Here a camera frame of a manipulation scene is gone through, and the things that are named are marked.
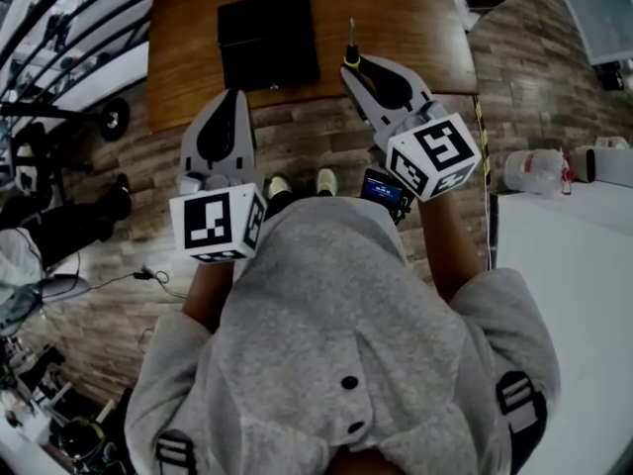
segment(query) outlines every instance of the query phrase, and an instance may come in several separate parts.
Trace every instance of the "office chair wheel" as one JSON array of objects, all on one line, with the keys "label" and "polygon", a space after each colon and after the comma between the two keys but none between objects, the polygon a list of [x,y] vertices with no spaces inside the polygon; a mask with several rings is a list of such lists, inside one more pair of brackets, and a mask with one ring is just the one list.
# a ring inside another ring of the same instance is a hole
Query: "office chair wheel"
[{"label": "office chair wheel", "polygon": [[112,99],[101,112],[99,132],[108,143],[119,140],[130,122],[130,106],[123,99]]}]

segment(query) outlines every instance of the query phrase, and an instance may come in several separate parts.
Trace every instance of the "black and white pattern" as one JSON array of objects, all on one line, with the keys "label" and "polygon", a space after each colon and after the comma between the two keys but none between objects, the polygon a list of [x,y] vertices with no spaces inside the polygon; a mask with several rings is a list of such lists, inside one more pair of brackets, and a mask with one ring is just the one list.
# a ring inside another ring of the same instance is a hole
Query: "black and white pattern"
[{"label": "black and white pattern", "polygon": [[203,253],[202,255],[192,255],[194,258],[202,262],[222,262],[223,260],[236,260],[238,258],[245,258],[246,255],[240,253],[236,249],[229,249],[227,251],[216,251],[215,253]]},{"label": "black and white pattern", "polygon": [[450,120],[413,133],[438,172],[474,155]]},{"label": "black and white pattern", "polygon": [[228,192],[185,201],[185,248],[232,242]]},{"label": "black and white pattern", "polygon": [[417,196],[421,196],[428,182],[428,176],[424,174],[414,163],[394,148],[389,170]]},{"label": "black and white pattern", "polygon": [[436,197],[442,192],[446,190],[450,190],[454,186],[461,185],[464,181],[468,179],[469,172],[473,166],[468,165],[463,169],[453,172],[448,176],[444,176],[443,178],[439,178],[433,192],[431,193],[431,197]]},{"label": "black and white pattern", "polygon": [[253,195],[253,202],[250,205],[250,212],[248,213],[248,222],[246,223],[246,229],[244,231],[244,244],[247,244],[252,249],[257,247],[257,239],[259,238],[259,230],[264,222],[264,214],[266,208],[259,200],[259,197]]}]

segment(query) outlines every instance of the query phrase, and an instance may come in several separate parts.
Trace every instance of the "black box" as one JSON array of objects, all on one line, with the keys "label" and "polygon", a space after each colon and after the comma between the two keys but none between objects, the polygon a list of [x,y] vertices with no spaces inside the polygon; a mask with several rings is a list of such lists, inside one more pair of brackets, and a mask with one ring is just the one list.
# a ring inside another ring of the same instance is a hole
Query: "black box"
[{"label": "black box", "polygon": [[218,8],[226,88],[258,90],[320,77],[310,0],[244,0]]}]

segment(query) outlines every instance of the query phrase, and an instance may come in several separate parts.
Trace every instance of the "white cube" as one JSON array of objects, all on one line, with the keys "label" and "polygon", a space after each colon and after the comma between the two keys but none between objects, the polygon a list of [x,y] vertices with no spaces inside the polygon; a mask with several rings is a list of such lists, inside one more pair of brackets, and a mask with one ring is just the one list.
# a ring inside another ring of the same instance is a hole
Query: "white cube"
[{"label": "white cube", "polygon": [[255,255],[266,201],[254,183],[169,200],[176,249],[202,262]]},{"label": "white cube", "polygon": [[420,201],[427,201],[466,182],[481,157],[455,113],[390,138],[387,169]]}]

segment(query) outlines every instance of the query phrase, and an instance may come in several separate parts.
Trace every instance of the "wooden table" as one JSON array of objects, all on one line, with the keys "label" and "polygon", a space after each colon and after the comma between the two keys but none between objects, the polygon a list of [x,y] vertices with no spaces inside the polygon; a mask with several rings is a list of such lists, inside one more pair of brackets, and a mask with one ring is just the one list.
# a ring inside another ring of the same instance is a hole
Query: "wooden table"
[{"label": "wooden table", "polygon": [[[154,0],[147,112],[159,132],[191,122],[225,89],[218,6],[239,0]],[[434,93],[477,93],[475,66],[452,0],[311,0],[320,82],[248,93],[251,108],[344,95],[339,67],[356,22],[361,53],[418,72]]]}]

